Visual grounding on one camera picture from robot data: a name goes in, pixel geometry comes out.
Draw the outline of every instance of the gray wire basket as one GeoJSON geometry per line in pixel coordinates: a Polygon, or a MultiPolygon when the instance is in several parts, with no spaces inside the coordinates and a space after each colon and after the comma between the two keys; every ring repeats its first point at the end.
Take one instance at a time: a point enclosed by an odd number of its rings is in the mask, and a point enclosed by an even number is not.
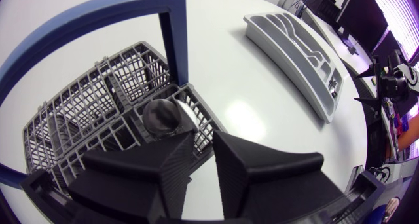
{"type": "Polygon", "coordinates": [[[191,84],[170,81],[167,61],[146,42],[96,62],[38,108],[23,130],[27,170],[47,170],[56,188],[84,170],[87,150],[123,151],[154,141],[142,124],[143,108],[153,99],[180,100],[199,120],[191,173],[212,154],[214,130],[224,130],[191,84]]]}

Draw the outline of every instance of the white table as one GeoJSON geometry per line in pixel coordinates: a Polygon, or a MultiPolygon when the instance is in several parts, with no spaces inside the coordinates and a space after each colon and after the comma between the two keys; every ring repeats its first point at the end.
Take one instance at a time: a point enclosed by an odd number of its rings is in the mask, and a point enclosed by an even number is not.
{"type": "MultiPolygon", "coordinates": [[[[320,120],[278,66],[245,36],[245,14],[276,10],[281,8],[263,0],[187,0],[189,82],[230,134],[281,151],[320,152],[325,157],[322,171],[344,191],[352,168],[365,165],[367,155],[357,91],[343,64],[338,65],[344,87],[336,115],[331,124],[320,120]]],[[[156,15],[121,22],[85,35],[37,64],[0,107],[0,162],[25,172],[22,129],[37,107],[104,55],[140,40],[164,53],[158,29],[156,15]],[[49,79],[45,73],[60,78],[49,79]]],[[[314,30],[309,32],[338,60],[314,30]]],[[[183,218],[222,219],[215,158],[191,178],[183,218]]],[[[0,188],[22,222],[44,221],[22,191],[0,188]]]]}

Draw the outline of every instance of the person's arm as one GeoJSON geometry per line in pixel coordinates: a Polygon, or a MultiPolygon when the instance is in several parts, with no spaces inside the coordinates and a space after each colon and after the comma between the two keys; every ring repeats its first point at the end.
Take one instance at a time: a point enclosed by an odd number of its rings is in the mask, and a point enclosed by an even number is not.
{"type": "Polygon", "coordinates": [[[409,129],[403,132],[397,140],[399,150],[402,151],[419,139],[419,114],[408,121],[409,129]]]}
{"type": "Polygon", "coordinates": [[[386,211],[384,212],[384,218],[382,220],[383,223],[387,223],[390,220],[390,218],[392,218],[392,215],[394,214],[394,211],[397,209],[399,204],[399,197],[391,198],[390,201],[388,201],[386,211]]]}

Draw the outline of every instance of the orange object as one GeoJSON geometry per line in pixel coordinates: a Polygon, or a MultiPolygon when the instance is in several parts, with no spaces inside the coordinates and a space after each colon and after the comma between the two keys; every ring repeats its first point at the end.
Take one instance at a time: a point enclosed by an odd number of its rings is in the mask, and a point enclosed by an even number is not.
{"type": "Polygon", "coordinates": [[[403,132],[398,138],[400,151],[406,149],[419,139],[419,114],[411,118],[408,124],[409,129],[406,132],[403,132]]]}

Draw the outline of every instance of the computer monitor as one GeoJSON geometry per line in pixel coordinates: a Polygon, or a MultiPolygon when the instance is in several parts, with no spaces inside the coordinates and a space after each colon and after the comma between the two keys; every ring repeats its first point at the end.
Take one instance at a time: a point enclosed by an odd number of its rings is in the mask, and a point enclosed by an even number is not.
{"type": "Polygon", "coordinates": [[[388,56],[394,50],[401,50],[400,44],[395,39],[392,31],[386,30],[373,51],[374,56],[378,56],[378,63],[381,67],[388,66],[388,56]]]}
{"type": "Polygon", "coordinates": [[[350,34],[369,54],[388,26],[375,0],[345,0],[336,21],[344,29],[343,33],[336,31],[345,45],[354,50],[350,34]]]}

